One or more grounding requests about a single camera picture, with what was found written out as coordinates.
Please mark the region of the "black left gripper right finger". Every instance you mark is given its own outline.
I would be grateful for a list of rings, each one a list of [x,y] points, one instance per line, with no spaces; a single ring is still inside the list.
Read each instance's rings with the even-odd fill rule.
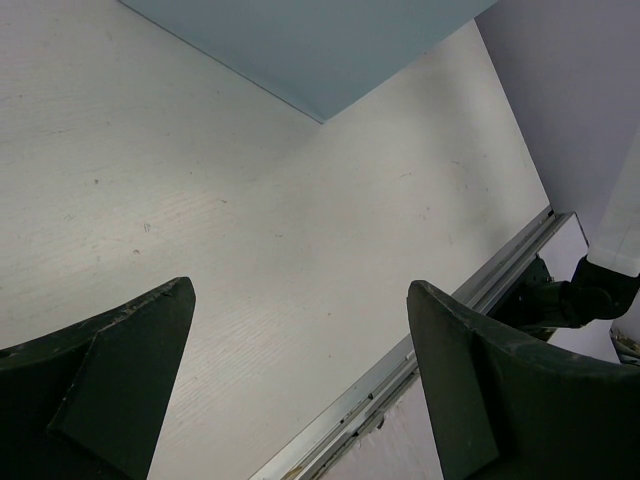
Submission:
[[[408,320],[447,479],[635,479],[639,371],[576,354],[413,282]]]

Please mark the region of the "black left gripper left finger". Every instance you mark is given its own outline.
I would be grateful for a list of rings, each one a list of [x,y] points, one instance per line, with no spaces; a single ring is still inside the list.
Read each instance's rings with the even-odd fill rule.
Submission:
[[[146,478],[194,310],[178,277],[3,349],[2,478]]]

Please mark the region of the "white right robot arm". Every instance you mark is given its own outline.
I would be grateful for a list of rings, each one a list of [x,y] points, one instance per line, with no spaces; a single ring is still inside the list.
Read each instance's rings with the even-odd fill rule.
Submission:
[[[639,291],[639,139],[635,138],[588,252],[563,288],[570,326],[614,320]]]

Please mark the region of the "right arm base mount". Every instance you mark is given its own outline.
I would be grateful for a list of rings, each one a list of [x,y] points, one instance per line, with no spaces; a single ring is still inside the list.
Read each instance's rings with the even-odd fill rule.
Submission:
[[[536,256],[487,316],[547,341],[557,329],[584,325],[571,304],[574,293],[569,281],[556,281]]]

